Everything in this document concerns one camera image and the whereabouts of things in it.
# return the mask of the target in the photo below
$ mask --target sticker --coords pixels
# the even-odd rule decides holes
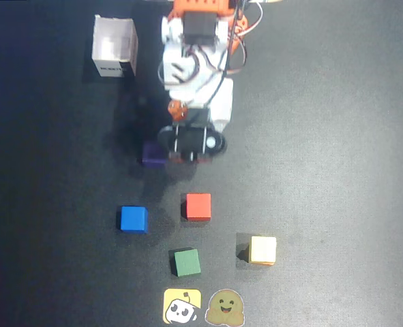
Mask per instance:
[[[233,290],[220,290],[209,301],[206,322],[211,325],[240,327],[245,324],[242,297]]]
[[[166,324],[187,324],[200,315],[201,293],[198,290],[170,288],[165,291],[163,321]]]

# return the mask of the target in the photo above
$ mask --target wire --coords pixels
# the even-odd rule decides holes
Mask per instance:
[[[240,37],[235,37],[235,40],[239,41],[239,45],[241,46],[242,53],[243,53],[243,59],[242,59],[242,65],[240,67],[235,68],[235,69],[229,69],[227,71],[227,74],[230,74],[230,75],[239,73],[242,70],[242,68],[245,66],[245,64],[247,63],[247,57],[248,57],[247,48],[245,47],[245,44],[243,43],[243,40]],[[212,70],[213,72],[224,72],[223,69],[219,69],[218,67],[213,66],[213,64],[210,62],[209,56],[203,50],[203,48],[201,48],[199,46],[198,49],[200,50],[201,54],[203,55],[204,59],[206,60],[207,67],[210,70]],[[221,66],[222,59],[224,59],[224,54],[225,54],[225,51],[222,53],[220,63],[218,64],[218,66]]]
[[[245,5],[245,3],[246,3],[246,0],[243,0],[242,7]],[[218,94],[218,91],[221,89],[222,83],[224,82],[224,79],[226,78],[228,66],[230,65],[231,52],[232,52],[232,49],[233,49],[232,40],[235,39],[235,29],[236,29],[236,25],[237,25],[238,16],[239,16],[239,2],[236,1],[235,17],[233,18],[233,24],[232,24],[232,27],[231,27],[230,42],[228,43],[228,52],[227,52],[225,70],[222,72],[221,80],[218,83],[218,86],[216,87],[215,92],[213,92],[213,94],[211,95],[209,100],[207,100],[207,102],[204,105],[204,108],[209,107],[209,104],[212,102],[213,98]]]
[[[165,82],[165,80],[163,79],[162,75],[160,74],[160,72],[162,71],[162,68],[163,68],[163,60],[162,60],[162,61],[160,61],[160,64],[159,64],[159,67],[158,67],[159,81],[166,87],[178,87],[178,86],[181,86],[181,85],[186,85],[188,83],[191,83],[191,81],[194,80],[194,78],[198,75],[198,73],[200,71],[200,61],[198,60],[198,57],[194,53],[191,53],[191,56],[194,59],[195,67],[194,67],[194,71],[192,72],[192,74],[189,76],[189,78],[187,80],[184,80],[183,82],[179,82],[179,83]]]
[[[248,27],[245,31],[242,31],[242,32],[238,33],[237,36],[242,37],[242,36],[244,36],[244,35],[247,35],[249,32],[253,31],[253,30],[257,27],[257,25],[259,25],[260,22],[262,21],[262,18],[263,18],[263,8],[262,8],[262,6],[260,5],[259,2],[256,2],[256,5],[258,6],[258,8],[259,8],[259,10],[260,10],[260,16],[258,17],[257,21],[256,21],[253,25],[251,25],[250,27]]]

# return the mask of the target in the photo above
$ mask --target blue cube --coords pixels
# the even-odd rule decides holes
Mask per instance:
[[[130,234],[148,233],[148,210],[143,206],[123,206],[121,230]]]

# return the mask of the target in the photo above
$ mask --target cube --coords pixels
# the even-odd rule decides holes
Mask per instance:
[[[142,164],[148,168],[162,168],[168,156],[157,142],[145,142],[142,151]]]
[[[123,206],[121,230],[130,234],[148,233],[148,210],[143,206]]]
[[[186,196],[186,217],[189,221],[210,221],[211,196],[208,193],[189,193]]]
[[[275,263],[277,239],[275,237],[252,236],[250,243],[250,263],[272,266]]]
[[[177,268],[177,276],[188,276],[201,273],[200,260],[198,258],[198,250],[186,250],[176,252],[175,266]]]

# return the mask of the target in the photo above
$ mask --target black cable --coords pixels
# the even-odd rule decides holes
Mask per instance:
[[[245,6],[246,0],[243,0],[242,2],[242,7]],[[222,72],[221,80],[216,87],[215,92],[213,92],[212,96],[207,100],[207,102],[204,105],[204,108],[209,107],[209,104],[212,102],[213,98],[218,94],[218,91],[220,90],[222,83],[224,82],[224,79],[227,76],[227,71],[230,68],[230,58],[231,58],[231,52],[233,50],[233,42],[235,40],[235,29],[237,25],[237,19],[239,17],[239,1],[236,1],[236,9],[235,9],[235,17],[233,18],[233,25],[231,27],[231,32],[230,32],[230,44],[228,45],[228,53],[227,53],[227,58],[226,58],[226,66],[224,71]]]

